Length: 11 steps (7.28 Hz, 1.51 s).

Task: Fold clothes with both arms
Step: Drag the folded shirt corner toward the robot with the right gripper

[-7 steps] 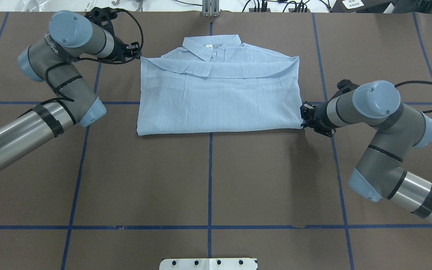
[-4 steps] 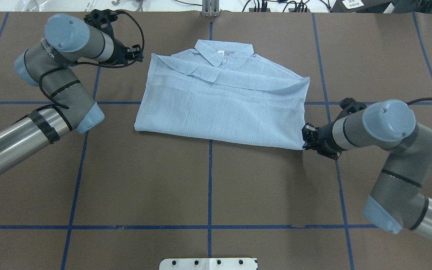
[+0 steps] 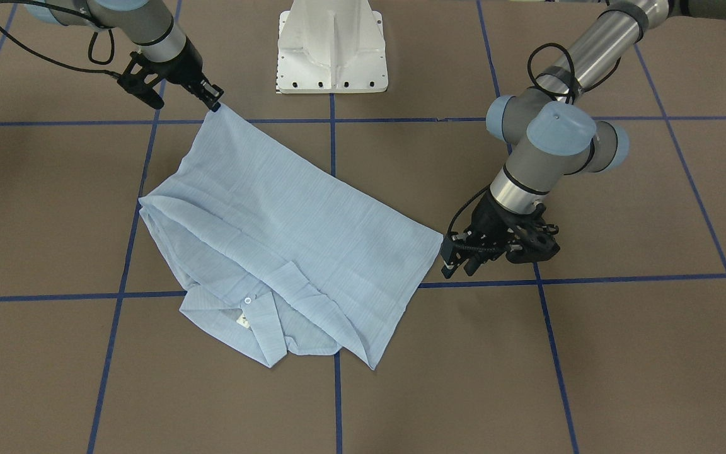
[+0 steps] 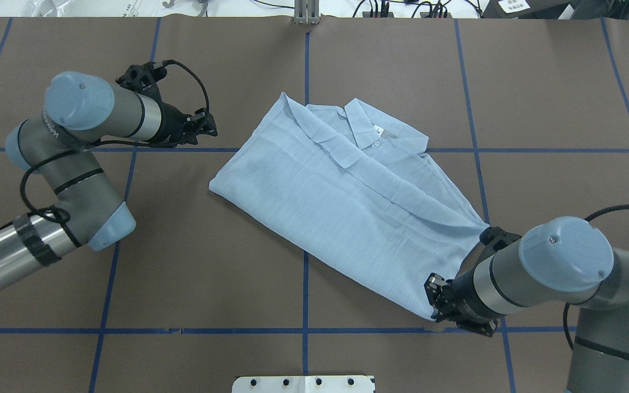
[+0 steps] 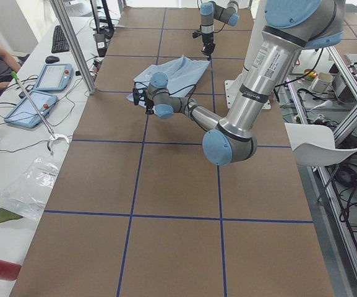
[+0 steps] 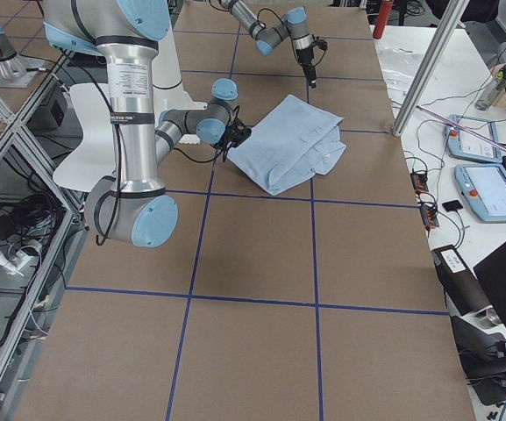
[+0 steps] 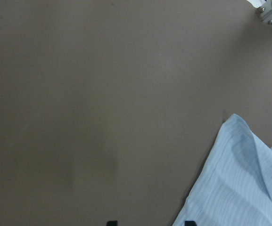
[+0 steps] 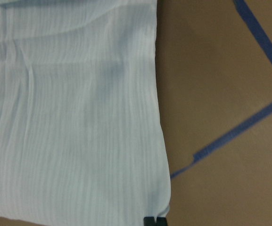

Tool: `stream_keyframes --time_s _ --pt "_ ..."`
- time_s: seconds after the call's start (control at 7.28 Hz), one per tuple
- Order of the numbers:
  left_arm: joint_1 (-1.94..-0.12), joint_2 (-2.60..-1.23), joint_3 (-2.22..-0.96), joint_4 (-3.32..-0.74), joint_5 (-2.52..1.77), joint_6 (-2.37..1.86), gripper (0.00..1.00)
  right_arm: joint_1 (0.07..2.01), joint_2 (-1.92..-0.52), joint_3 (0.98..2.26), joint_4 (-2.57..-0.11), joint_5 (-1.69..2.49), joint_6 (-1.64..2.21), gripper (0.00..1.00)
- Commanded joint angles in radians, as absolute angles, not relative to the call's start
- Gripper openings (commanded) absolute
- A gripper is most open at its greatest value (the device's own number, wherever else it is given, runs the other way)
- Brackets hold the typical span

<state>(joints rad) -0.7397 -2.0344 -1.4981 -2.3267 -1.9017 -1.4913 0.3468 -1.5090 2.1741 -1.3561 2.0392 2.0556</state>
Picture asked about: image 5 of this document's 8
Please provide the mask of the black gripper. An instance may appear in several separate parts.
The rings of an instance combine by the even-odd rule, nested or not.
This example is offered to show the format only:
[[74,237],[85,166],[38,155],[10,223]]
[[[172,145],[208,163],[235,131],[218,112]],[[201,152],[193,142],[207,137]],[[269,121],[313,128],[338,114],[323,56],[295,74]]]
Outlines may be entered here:
[[145,114],[147,114],[147,115],[154,114],[154,110],[153,110],[154,102],[152,100],[149,100],[148,98],[145,98],[144,103],[145,103],[145,109],[146,109]]
[[213,53],[215,49],[214,32],[202,33],[203,48],[202,53]]

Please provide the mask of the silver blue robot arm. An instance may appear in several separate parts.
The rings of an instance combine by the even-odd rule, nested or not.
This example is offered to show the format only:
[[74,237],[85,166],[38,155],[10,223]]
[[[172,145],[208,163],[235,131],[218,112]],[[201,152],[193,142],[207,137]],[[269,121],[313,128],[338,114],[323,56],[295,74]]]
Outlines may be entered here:
[[214,20],[234,27],[239,20],[239,4],[237,1],[229,1],[224,8],[214,1],[202,3],[200,5],[200,28],[197,33],[202,37],[204,56],[211,58],[215,49],[214,43]]
[[147,87],[134,91],[134,103],[143,97],[147,113],[169,118],[185,114],[206,131],[202,149],[215,165],[228,165],[253,156],[257,141],[252,127],[274,88],[293,67],[301,50],[336,45],[343,35],[344,1],[267,1],[258,8],[265,26],[263,42],[244,76],[225,117],[211,112],[188,97],[173,97],[168,78],[154,73]]

